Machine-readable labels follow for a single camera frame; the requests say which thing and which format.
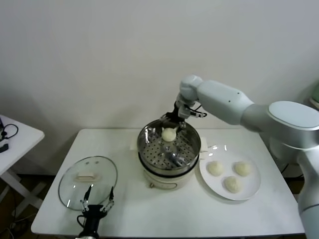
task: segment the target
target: dough ball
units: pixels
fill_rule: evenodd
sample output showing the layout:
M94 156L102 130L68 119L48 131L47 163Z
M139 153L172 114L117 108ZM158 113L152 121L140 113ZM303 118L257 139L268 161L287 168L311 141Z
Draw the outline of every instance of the dough ball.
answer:
M222 175L222 173L224 172L224 166L221 162L213 161L213 162L210 162L208 164L207 171L211 175L218 177L218 176Z
M176 139L176 130L174 128L165 128L161 132L161 138L166 142L172 142Z
M239 193L243 190L243 185L241 181L235 176L227 177L224 180L226 189L231 193Z
M235 164L235 172L243 177L248 176L251 173L251 165L247 162L238 162Z

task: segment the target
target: white wall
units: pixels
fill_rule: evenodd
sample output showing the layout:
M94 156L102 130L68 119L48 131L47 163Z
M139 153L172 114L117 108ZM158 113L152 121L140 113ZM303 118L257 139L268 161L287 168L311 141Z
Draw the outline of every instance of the white wall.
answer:
M46 135L19 171L56 173L81 128L144 126L172 108L191 73L257 103L300 101L319 78L318 9L317 0L0 1L0 112ZM212 116L192 123L228 127Z

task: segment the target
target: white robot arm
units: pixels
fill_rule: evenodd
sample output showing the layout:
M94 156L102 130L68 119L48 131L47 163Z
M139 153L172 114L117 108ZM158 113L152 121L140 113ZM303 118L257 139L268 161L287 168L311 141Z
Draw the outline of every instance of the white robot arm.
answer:
M319 112L288 101L269 106L253 103L243 92L216 81L191 75L180 83L175 106L188 118L199 102L210 114L270 137L271 151L280 159L297 159L305 178L299 213L308 239L319 237Z

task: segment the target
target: white table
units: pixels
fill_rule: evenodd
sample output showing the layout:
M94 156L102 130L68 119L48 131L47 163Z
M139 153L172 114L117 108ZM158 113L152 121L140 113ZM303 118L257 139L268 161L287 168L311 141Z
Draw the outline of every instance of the white table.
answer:
M0 153L0 178L25 197L16 208L15 215L18 217L29 204L40 208L42 200L37 198L36 195L41 192L45 184L39 183L32 192L30 192L20 184L21 179L10 170L10 167L28 153L30 149L36 146L44 138L44 133L8 117L0 115L0 118L4 126L12 123L19 128L18 134L9 140L9 149ZM15 133L16 129L10 126L7 127L5 131L8 133L8 136L10 136ZM5 197L8 190L9 186L1 193L0 201Z
M135 129L83 129L69 150L33 221L36 234L77 236L80 212L62 205L58 185L78 160L94 155L112 159L118 167L115 205L101 220L101 237L245 237L304 232L297 203L258 134L245 129L200 129L208 145L227 144L255 160L262 183L250 200L223 199L203 182L198 167L178 190L150 189L136 152L130 151Z

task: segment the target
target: glass lid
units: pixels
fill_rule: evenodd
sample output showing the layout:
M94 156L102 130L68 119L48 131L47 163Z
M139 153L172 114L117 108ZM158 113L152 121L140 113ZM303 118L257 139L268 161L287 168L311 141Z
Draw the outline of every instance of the glass lid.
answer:
M80 211L80 201L91 188L88 205L101 204L117 180L118 171L112 160L103 156L84 158L64 173L58 189L60 201L67 208Z

